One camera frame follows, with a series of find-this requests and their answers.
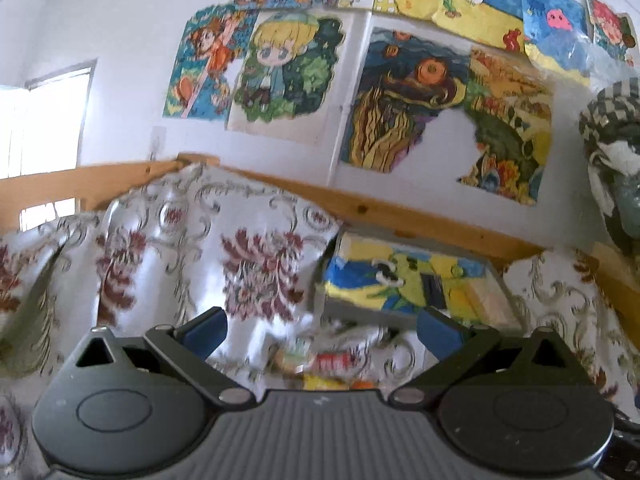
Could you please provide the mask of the dark blue snack bar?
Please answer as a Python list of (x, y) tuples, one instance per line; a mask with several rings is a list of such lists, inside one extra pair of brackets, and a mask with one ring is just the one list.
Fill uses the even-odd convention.
[(437, 274), (422, 273), (422, 289), (427, 307), (443, 311), (446, 309), (446, 295), (442, 279)]

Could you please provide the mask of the orange mandarin fruit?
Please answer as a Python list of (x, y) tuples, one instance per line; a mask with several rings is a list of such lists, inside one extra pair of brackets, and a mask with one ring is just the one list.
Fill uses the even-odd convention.
[(357, 380), (350, 385), (352, 390), (375, 390), (378, 385), (375, 382), (366, 382), (365, 380)]

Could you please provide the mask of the yellow biscuit packet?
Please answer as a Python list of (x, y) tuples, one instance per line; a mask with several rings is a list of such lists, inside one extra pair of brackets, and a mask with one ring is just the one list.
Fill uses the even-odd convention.
[(349, 385), (339, 379), (305, 374), (303, 389), (306, 391), (344, 391), (349, 390)]

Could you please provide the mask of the clear wrapped pastry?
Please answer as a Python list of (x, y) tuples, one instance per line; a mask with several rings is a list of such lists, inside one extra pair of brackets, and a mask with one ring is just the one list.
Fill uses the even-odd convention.
[(271, 366), (287, 375), (300, 375), (314, 369), (314, 341), (297, 337), (277, 342), (271, 350)]

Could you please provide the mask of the grey tray with painting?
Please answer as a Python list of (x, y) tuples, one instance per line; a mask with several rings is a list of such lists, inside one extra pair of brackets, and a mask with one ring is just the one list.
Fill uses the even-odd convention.
[(314, 306), (329, 318), (412, 330), (427, 307), (421, 274), (442, 279), (447, 318), (471, 326), (484, 324), (474, 307), (469, 281), (489, 278), (510, 292), (485, 258), (432, 240), (402, 240), (371, 230), (344, 229), (322, 271)]

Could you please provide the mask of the red white snack packet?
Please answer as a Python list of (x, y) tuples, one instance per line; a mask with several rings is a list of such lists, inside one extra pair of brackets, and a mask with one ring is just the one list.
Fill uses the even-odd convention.
[(328, 351), (317, 353), (314, 356), (311, 369), (318, 374), (334, 376), (351, 373), (356, 370), (358, 364), (359, 358), (356, 352)]

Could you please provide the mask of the checkered fabric bundle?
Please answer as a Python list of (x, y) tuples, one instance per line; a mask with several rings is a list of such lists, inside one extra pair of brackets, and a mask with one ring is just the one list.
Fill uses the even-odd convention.
[(639, 255), (639, 79), (601, 90), (579, 116), (588, 177), (608, 236)]

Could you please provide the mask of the wooden bed frame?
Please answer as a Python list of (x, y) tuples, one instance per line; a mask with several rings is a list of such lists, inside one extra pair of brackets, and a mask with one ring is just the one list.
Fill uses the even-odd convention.
[[(20, 212), (31, 206), (76, 198), (82, 210), (103, 210), (111, 200), (132, 188), (200, 162), (214, 167), (220, 165), (216, 156), (182, 153), (173, 160), (162, 162), (80, 166), (50, 174), (3, 179), (1, 232), (17, 230)], [(389, 228), (402, 237), (427, 237), (469, 249), (474, 254), (490, 259), (498, 268), (542, 251), (540, 246), (516, 237), (384, 200), (242, 169), (237, 173), (311, 200), (341, 220), (364, 222), (371, 226)], [(639, 285), (631, 276), (623, 257), (613, 248), (597, 243), (593, 245), (588, 261), (597, 283), (617, 311), (623, 330), (633, 342), (638, 342)]]

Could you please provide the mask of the landscape wall painting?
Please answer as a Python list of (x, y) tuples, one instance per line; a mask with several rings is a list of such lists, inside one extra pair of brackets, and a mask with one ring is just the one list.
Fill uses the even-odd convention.
[(474, 48), (464, 110), (480, 156), (458, 182), (535, 205), (552, 144), (552, 89), (533, 66)]

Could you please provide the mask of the anime girl wall painting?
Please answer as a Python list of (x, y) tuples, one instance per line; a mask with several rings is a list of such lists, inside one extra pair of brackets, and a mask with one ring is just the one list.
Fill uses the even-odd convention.
[(208, 6), (184, 26), (163, 115), (224, 122), (231, 105), (228, 70), (244, 60), (258, 18), (234, 4)]

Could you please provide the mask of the swirly abstract wall painting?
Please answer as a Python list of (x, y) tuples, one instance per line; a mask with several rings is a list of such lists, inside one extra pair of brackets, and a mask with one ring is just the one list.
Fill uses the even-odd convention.
[(372, 29), (341, 147), (347, 165), (389, 174), (443, 110), (462, 105), (470, 55), (384, 27)]

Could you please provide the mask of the blond boy wall painting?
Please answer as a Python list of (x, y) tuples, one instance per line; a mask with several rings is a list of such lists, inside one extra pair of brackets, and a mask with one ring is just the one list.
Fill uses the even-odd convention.
[(326, 10), (258, 15), (236, 77), (227, 127), (318, 145), (333, 104), (354, 17)]

